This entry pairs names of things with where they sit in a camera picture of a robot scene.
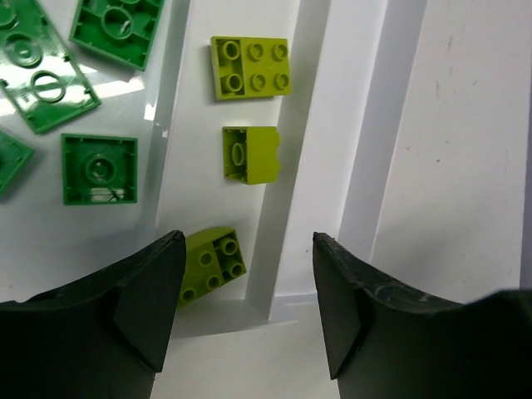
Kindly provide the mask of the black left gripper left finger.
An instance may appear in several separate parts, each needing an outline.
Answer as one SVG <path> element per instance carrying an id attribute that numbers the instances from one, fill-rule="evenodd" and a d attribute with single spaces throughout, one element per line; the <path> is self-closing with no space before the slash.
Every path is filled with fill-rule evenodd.
<path id="1" fill-rule="evenodd" d="M 185 260 L 174 230 L 77 281 L 2 303 L 2 397 L 150 397 Z"/>

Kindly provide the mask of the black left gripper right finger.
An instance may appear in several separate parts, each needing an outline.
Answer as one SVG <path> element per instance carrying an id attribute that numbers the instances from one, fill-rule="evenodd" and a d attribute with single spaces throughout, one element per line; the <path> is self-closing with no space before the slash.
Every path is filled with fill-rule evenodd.
<path id="1" fill-rule="evenodd" d="M 531 293 L 460 304 L 425 293 L 313 236 L 331 378 L 343 398 L 528 398 Z"/>

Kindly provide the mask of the lime sloped lego brick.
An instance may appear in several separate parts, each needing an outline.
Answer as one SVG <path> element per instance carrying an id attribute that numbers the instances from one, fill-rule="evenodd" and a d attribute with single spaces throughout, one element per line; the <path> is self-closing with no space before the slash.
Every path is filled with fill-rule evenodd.
<path id="1" fill-rule="evenodd" d="M 187 236 L 185 241 L 186 265 L 179 308 L 246 274 L 235 229 L 210 227 Z"/>

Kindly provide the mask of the green lego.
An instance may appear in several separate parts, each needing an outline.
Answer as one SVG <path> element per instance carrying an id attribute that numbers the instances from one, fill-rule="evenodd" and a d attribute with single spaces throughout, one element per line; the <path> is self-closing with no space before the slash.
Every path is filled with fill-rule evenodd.
<path id="1" fill-rule="evenodd" d="M 160 0 L 82 0 L 76 6 L 69 39 L 123 66 L 144 71 L 164 4 Z"/>
<path id="2" fill-rule="evenodd" d="M 61 149 L 63 204 L 137 202 L 136 138 L 63 133 Z"/>

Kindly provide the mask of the green curved lego brick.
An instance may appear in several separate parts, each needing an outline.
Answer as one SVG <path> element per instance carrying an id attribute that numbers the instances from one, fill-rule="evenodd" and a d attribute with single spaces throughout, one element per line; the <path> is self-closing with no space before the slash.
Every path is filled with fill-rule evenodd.
<path id="1" fill-rule="evenodd" d="M 35 150 L 14 135 L 1 131 L 1 198 L 15 190 L 22 181 L 24 168 Z"/>

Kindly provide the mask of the lime-green lego pair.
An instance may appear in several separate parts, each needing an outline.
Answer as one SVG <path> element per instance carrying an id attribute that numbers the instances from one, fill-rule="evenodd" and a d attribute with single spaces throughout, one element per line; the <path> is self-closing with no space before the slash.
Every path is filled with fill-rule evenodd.
<path id="1" fill-rule="evenodd" d="M 246 185 L 277 180 L 280 135 L 275 126 L 222 128 L 224 178 Z"/>

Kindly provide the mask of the green lego plate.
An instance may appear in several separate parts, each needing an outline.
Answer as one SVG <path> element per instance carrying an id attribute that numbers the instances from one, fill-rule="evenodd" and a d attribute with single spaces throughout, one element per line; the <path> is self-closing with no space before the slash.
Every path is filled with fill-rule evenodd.
<path id="1" fill-rule="evenodd" d="M 38 1 L 1 2 L 1 90 L 37 135 L 101 104 Z"/>

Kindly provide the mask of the lime lego brick front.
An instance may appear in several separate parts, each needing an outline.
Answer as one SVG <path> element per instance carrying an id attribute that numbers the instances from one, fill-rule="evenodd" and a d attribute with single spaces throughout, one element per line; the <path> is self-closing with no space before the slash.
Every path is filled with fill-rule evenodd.
<path id="1" fill-rule="evenodd" d="M 210 45 L 218 101 L 291 93 L 287 39 L 214 36 Z"/>

